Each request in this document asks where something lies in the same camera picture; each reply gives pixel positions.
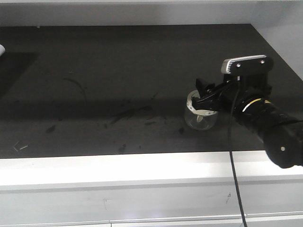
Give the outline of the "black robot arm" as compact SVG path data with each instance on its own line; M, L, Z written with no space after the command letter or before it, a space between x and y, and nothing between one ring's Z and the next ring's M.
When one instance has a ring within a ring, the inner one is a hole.
M280 168L303 164L303 122L269 101L272 87L266 74L225 74L219 85L196 79L196 110L226 111L235 121L256 134L268 158Z

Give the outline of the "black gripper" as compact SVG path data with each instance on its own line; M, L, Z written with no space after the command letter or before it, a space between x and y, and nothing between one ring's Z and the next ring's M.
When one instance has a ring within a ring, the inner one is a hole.
M269 97L272 87L268 83L268 73L248 76L224 75L223 83L215 85L203 79L196 79L196 89L201 99L193 97L192 106L196 110L241 111L253 99Z

